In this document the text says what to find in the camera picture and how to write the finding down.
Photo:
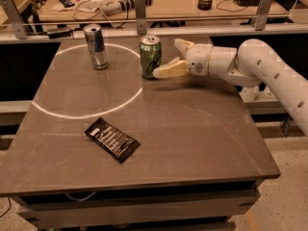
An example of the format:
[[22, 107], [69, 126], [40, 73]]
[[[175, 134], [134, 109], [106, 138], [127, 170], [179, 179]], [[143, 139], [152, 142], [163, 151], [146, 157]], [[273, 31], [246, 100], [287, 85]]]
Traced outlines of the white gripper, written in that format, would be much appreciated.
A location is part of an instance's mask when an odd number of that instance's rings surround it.
[[160, 65], [153, 70], [153, 76], [158, 79], [180, 77], [186, 75], [189, 71], [193, 75], [206, 76], [208, 74], [208, 65], [212, 44], [194, 44], [191, 41], [176, 38], [175, 47], [186, 60], [179, 57], [174, 58], [167, 64]]

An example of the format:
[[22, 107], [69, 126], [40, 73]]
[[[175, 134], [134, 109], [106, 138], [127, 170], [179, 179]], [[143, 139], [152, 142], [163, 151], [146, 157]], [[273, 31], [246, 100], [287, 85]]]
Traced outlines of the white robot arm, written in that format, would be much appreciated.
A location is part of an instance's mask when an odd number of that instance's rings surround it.
[[214, 75], [229, 84], [246, 89], [254, 98], [254, 88], [267, 85], [285, 110], [308, 136], [308, 80], [288, 66], [278, 54], [259, 39], [248, 39], [240, 47], [220, 47], [177, 38], [175, 47], [183, 55], [153, 70], [158, 79]]

